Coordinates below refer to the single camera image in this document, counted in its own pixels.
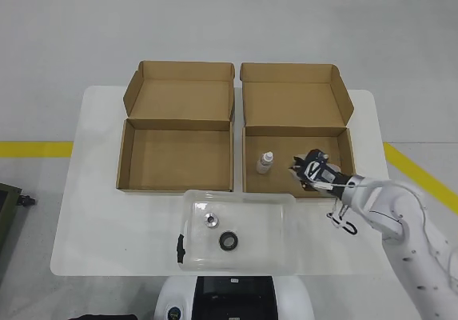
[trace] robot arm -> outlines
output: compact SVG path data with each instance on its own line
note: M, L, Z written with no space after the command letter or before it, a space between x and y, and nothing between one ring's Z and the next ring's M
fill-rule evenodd
M414 186L342 174L320 150L294 160L290 169L305 190L342 201L339 219L350 208L382 233L392 269L423 320L458 319L458 261L451 261L448 241L428 220Z

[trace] concrete floor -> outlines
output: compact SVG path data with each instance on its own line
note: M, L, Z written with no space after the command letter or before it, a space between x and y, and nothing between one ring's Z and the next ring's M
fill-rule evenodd
M73 140L84 89L126 85L142 59L335 63L374 93L384 141L458 193L456 1L0 0L0 140ZM0 182L39 201L0 257L0 319L151 318L164 278L51 274L68 163L0 158ZM457 241L458 219L428 206ZM317 319L419 318L390 275L303 280Z

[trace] cardboard box flap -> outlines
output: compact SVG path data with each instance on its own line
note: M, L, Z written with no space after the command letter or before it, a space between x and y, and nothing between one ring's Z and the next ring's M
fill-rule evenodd
M353 104L334 65L243 63L247 126L346 126Z
M230 120L234 66L228 62L140 62L124 95L129 118Z

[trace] yellow floor line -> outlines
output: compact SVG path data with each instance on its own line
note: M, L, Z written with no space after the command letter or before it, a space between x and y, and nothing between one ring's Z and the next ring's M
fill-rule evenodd
M0 141L0 158L68 158L72 142Z
M72 142L0 141L0 158L68 158L72 153L72 147ZM456 193L388 143L384 143L384 152L390 164L458 215L458 195Z
M395 166L400 172L458 215L458 195L455 192L444 186L444 184L436 180L415 162L405 157L393 146L384 143L383 147L385 157L391 165Z

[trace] black rubber ring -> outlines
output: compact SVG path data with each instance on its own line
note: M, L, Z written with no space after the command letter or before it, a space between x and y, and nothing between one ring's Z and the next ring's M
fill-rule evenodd
M227 239L233 239L234 240L234 243L231 245L231 246L226 246L224 244L225 240ZM220 236L220 248L223 250L223 251L231 251L231 250L234 250L236 249L237 247L237 236L234 232L232 231L226 231L224 232L223 234L221 234Z

